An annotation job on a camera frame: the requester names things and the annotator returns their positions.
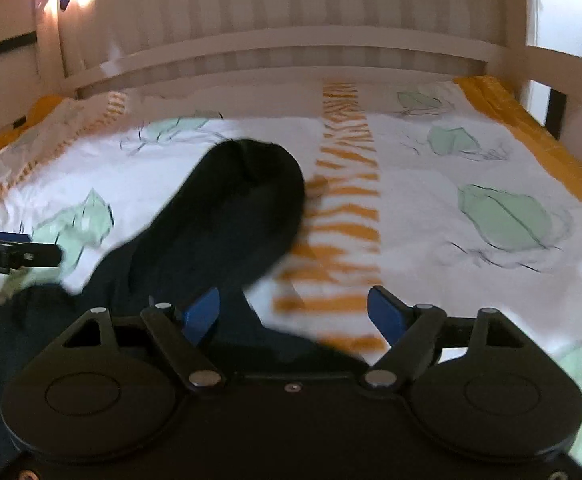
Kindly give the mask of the dark navy hooded garment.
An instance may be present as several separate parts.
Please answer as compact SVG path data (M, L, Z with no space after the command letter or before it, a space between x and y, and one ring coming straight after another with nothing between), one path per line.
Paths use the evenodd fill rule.
M94 307L119 318L151 302L177 311L216 289L221 312L201 349L220 367L250 373L359 373L354 356L265 327L244 292L291 249L300 231L304 178L282 146L250 139L216 144L153 221L109 252L80 292L33 285L0 300L4 387ZM14 449L0 415L0 467Z

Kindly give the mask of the white leaf-print bed sheet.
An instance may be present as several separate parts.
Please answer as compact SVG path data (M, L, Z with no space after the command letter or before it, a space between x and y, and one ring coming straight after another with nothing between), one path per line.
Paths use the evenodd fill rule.
M377 359L380 284L452 315L502 311L582 390L582 166L492 78L113 91L32 117L0 140L0 231L65 260L0 276L0 300L81 289L213 144L250 138L284 146L307 192L299 241L249 293L265 324ZM572 453L582 464L582 427Z

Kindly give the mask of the white wooden bed frame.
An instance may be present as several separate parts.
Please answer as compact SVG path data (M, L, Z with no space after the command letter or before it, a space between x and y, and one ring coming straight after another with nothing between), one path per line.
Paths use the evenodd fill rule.
M538 46L532 15L533 0L0 0L0 132L45 94L490 74L519 100L563 94L582 162L582 58Z

